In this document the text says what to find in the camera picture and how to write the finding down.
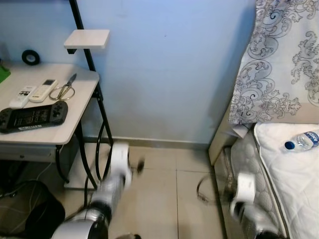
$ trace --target white mattress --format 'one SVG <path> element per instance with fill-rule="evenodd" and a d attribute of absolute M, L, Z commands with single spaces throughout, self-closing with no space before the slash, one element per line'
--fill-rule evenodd
<path fill-rule="evenodd" d="M 259 123 L 254 135 L 250 132 L 231 149 L 235 176 L 239 171 L 256 175 L 255 203 L 291 239 L 319 238 L 319 148 L 296 153 L 285 150 L 284 143 L 316 128 L 319 125 Z"/>

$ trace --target baseboard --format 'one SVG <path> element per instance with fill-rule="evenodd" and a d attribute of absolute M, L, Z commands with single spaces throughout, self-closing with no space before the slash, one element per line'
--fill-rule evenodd
<path fill-rule="evenodd" d="M 195 143 L 188 141 L 173 141 L 173 140 L 158 140 L 147 138 L 129 138 L 129 137 L 113 137 L 116 141 L 128 142 L 131 146 L 140 147 L 153 147 L 153 148 L 183 148 L 183 149 L 196 149 L 196 150 L 208 150 L 208 143 Z M 97 137 L 85 136 L 84 141 L 88 143 L 95 143 Z M 105 137 L 101 138 L 102 143 L 109 143 L 109 140 Z"/>

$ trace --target blue bottle cap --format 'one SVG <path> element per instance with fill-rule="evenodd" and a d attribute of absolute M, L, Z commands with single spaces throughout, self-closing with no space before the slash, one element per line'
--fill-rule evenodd
<path fill-rule="evenodd" d="M 295 144 L 291 141 L 288 141 L 285 143 L 285 147 L 286 149 L 294 149 L 295 148 Z"/>

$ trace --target black metal frame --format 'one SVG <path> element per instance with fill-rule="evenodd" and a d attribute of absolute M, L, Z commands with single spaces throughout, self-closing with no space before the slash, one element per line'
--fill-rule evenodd
<path fill-rule="evenodd" d="M 82 23 L 82 19 L 81 19 L 81 15 L 80 15 L 80 11 L 79 11 L 79 7 L 78 7 L 78 4 L 77 4 L 77 1 L 76 0 L 69 0 L 69 2 L 70 2 L 70 6 L 71 6 L 71 9 L 72 9 L 72 13 L 73 13 L 73 17 L 74 17 L 77 29 L 83 30 L 84 26 L 83 26 L 83 23 Z M 68 49 L 68 53 L 69 54 L 74 54 L 75 51 L 76 51 L 76 49 Z M 85 58 L 86 58 L 86 61 L 88 63 L 90 71 L 96 71 L 90 49 L 84 49 L 84 54 L 85 54 Z M 99 169 L 98 160 L 99 160 L 100 142 L 101 142 L 101 137 L 102 137 L 102 132 L 103 132 L 104 127 L 105 127 L 106 133 L 108 135 L 108 139 L 109 139 L 109 142 L 110 142 L 111 149 L 110 149 L 110 152 L 109 152 L 108 161 L 107 161 L 107 165 L 106 165 L 106 168 L 105 168 L 105 171 L 104 171 L 103 178 L 105 178 L 107 176 L 108 169 L 110 167 L 110 162 L 111 162 L 110 159 L 111 159 L 111 155 L 112 155 L 112 146 L 113 146 L 114 142 L 113 142 L 113 138 L 112 138 L 109 122 L 108 122 L 108 119 L 107 119 L 107 116 L 106 116 L 105 108 L 104 108 L 104 105 L 103 105 L 103 95 L 102 95 L 102 91 L 101 91 L 101 87 L 100 87 L 99 83 L 97 84 L 97 86 L 96 86 L 96 88 L 95 88 L 95 90 L 93 92 L 92 97 L 97 99 L 97 102 L 98 102 L 98 105 L 99 105 L 99 108 L 100 108 L 100 111 L 101 111 L 101 115 L 102 115 L 102 118 L 103 118 L 102 126 L 101 126 L 100 133 L 99 133 L 99 136 L 98 136 L 96 154 L 95 154 L 95 162 L 96 162 L 96 165 L 97 165 L 97 167 L 96 167 L 97 175 L 98 175 L 98 179 L 101 180 L 100 173 L 98 172 L 98 169 Z M 93 187 L 96 189 L 97 188 L 97 184 L 94 181 L 94 178 L 93 178 L 93 176 L 91 174 L 91 170 L 90 170 L 89 165 L 88 165 L 87 160 L 86 160 L 81 121 L 78 123 L 78 125 L 77 125 L 77 127 L 75 129 L 75 135 L 76 135 L 76 137 L 77 137 L 77 139 L 79 141 L 79 148 L 80 148 L 80 153 L 81 153 L 81 158 L 82 158 L 84 169 L 85 169 L 85 171 L 86 171 L 86 173 L 88 175 L 88 178 L 90 179 Z M 61 176 L 61 178 L 66 183 L 69 183 L 69 180 L 63 175 L 61 167 L 60 167 L 59 154 L 60 154 L 61 147 L 62 147 L 61 145 L 57 145 L 56 146 L 55 161 L 56 161 L 56 165 L 57 165 L 57 169 L 58 169 L 59 175 Z"/>

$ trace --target light blue wall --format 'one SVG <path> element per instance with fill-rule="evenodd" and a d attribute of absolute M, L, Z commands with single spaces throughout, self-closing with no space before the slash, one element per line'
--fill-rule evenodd
<path fill-rule="evenodd" d="M 255 1 L 78 3 L 85 28 L 111 31 L 107 49 L 93 59 L 113 135 L 208 143 L 232 93 Z M 87 67 L 83 52 L 72 56 L 63 48 L 73 29 L 68 1 L 0 1 L 0 42 L 12 60 L 31 48 L 44 62 Z M 96 135 L 100 123 L 91 102 L 86 135 Z"/>

